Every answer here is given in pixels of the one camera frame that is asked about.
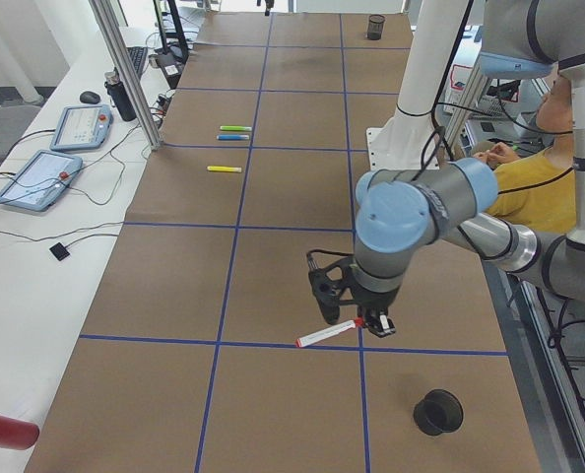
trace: black cup holder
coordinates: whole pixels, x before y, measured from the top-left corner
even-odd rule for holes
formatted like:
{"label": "black cup holder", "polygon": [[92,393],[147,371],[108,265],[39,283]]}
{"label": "black cup holder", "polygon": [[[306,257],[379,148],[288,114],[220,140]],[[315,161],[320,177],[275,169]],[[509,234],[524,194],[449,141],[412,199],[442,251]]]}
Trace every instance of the black cup holder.
{"label": "black cup holder", "polygon": [[452,393],[433,389],[413,411],[413,418],[422,432],[439,436],[455,432],[463,424],[463,407]]}

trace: table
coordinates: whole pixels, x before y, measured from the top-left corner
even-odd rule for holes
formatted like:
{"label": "table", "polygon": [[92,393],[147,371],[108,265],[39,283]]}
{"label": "table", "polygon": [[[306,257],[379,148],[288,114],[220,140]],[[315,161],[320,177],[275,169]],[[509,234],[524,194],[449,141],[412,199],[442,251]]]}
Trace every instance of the table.
{"label": "table", "polygon": [[[29,473],[540,471],[475,254],[416,254],[396,336],[294,345],[324,326],[304,253],[351,250],[365,130],[391,116],[412,40],[403,15],[380,41],[366,26],[205,18]],[[217,141],[223,124],[251,139]],[[412,413],[439,387],[466,418],[433,439]]]}
{"label": "table", "polygon": [[[127,45],[144,45],[149,31],[122,30]],[[79,104],[84,90],[108,103],[103,73],[113,68],[99,32],[42,108],[27,133],[56,126],[63,107]],[[142,87],[152,104],[167,91],[160,70],[149,68]],[[89,164],[122,140],[137,121],[124,122],[115,108],[106,142],[98,150],[79,153]],[[48,149],[51,134],[33,136],[18,145],[0,171],[14,172],[38,149]],[[68,190],[48,211],[32,214],[0,206],[0,230],[28,237],[56,236],[107,222],[122,222],[149,154],[141,129],[131,133],[114,152],[125,171],[115,195],[102,206],[81,192]],[[106,157],[85,169],[73,186],[97,201],[108,199],[122,164]],[[0,179],[0,189],[4,185]],[[98,287],[115,237],[98,236],[71,247],[71,256],[57,261],[48,248],[97,233],[118,234],[121,225],[76,233],[43,242],[0,235],[0,414],[42,426],[58,383],[76,343]],[[32,450],[0,449],[0,472],[23,471]]]}

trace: person's hand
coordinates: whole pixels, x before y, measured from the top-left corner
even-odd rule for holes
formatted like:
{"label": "person's hand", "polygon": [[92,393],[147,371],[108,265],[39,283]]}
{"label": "person's hand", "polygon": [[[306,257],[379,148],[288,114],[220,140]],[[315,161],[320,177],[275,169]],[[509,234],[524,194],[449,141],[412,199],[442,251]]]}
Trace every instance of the person's hand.
{"label": "person's hand", "polygon": [[498,165],[505,165],[520,159],[516,152],[513,151],[513,148],[502,142],[493,145],[488,151],[486,151],[486,154],[488,164],[495,163]]}
{"label": "person's hand", "polygon": [[474,158],[482,163],[485,163],[490,168],[495,169],[499,165],[513,163],[520,159],[520,157],[508,145],[504,143],[496,143],[486,151],[475,153]]}

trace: black cup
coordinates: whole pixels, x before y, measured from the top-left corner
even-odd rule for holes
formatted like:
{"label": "black cup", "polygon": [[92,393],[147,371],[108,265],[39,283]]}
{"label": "black cup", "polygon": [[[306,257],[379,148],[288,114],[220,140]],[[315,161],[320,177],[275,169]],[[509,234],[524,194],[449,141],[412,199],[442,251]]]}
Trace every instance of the black cup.
{"label": "black cup", "polygon": [[384,28],[384,17],[382,15],[369,15],[369,24],[367,25],[367,38],[374,41],[382,38],[382,29]]}
{"label": "black cup", "polygon": [[438,436],[455,432],[461,427],[463,407],[452,393],[433,389],[415,406],[413,418],[426,435]]}

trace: person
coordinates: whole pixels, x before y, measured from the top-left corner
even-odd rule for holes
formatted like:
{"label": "person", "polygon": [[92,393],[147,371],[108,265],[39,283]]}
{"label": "person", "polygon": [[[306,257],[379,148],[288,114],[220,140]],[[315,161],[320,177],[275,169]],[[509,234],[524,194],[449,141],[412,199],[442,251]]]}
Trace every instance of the person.
{"label": "person", "polygon": [[487,213],[535,231],[565,234],[574,227],[576,213],[572,95],[563,76],[557,76],[543,97],[536,123],[546,132],[559,133],[552,146],[536,155],[521,159],[504,143],[475,153],[486,164],[500,165],[494,171],[498,198]]}

